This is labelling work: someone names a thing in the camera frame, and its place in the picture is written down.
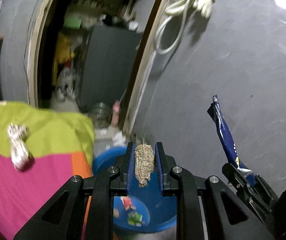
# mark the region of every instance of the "white cable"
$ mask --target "white cable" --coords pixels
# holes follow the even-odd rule
[[[189,8],[190,1],[191,0],[187,0],[187,2],[185,3],[183,14],[182,14],[182,22],[181,22],[181,27],[180,27],[179,34],[176,37],[176,39],[173,42],[173,44],[170,47],[168,47],[167,49],[160,49],[160,43],[161,43],[161,40],[162,40],[162,36],[163,36],[163,32],[165,30],[165,27],[169,23],[169,21],[172,20],[173,15],[168,16],[165,19],[165,21],[160,25],[160,27],[157,29],[154,41],[155,41],[155,49],[158,52],[158,54],[164,55],[164,54],[169,53],[179,43],[179,41],[180,41],[180,39],[182,37],[182,34],[183,34],[183,30],[184,30],[184,26],[185,26],[185,22],[186,22],[187,10]]]

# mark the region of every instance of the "yellow object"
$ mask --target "yellow object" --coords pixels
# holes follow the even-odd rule
[[[57,82],[58,65],[67,62],[73,53],[70,51],[70,39],[62,34],[58,33],[56,49],[52,68],[52,85],[55,86]]]
[[[237,157],[236,159],[235,159],[235,162],[236,162],[236,164],[238,165],[238,168],[240,167],[239,166],[239,157]]]

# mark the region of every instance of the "blue bucket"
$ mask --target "blue bucket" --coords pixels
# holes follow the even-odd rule
[[[101,170],[112,166],[116,157],[124,155],[125,152],[126,147],[114,147],[101,153],[93,161],[93,174],[96,175]],[[119,217],[113,220],[116,227],[139,233],[155,233],[176,224],[176,197],[163,197],[161,195],[156,172],[151,174],[151,180],[143,188],[139,188],[139,182],[134,176],[129,197],[136,207],[136,212],[142,214],[144,224],[140,227],[130,225],[127,217],[131,210],[126,211],[121,198],[114,197],[114,208],[119,212]]]

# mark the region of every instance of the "coiled white cord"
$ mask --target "coiled white cord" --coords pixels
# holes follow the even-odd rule
[[[170,4],[164,10],[164,12],[168,15],[168,17],[159,26],[155,34],[154,43],[155,43],[156,52],[161,55],[167,54],[179,44],[179,41],[182,38],[182,34],[183,34],[185,22],[186,22],[187,10],[190,7],[193,7],[197,11],[201,11],[201,15],[205,18],[208,18],[211,14],[212,4],[214,2],[215,0],[177,0],[174,3]],[[160,49],[160,43],[161,43],[162,36],[163,36],[166,25],[172,20],[174,16],[179,16],[181,14],[182,14],[182,22],[181,22],[181,27],[180,27],[178,36],[176,37],[175,41],[170,47],[166,49]]]

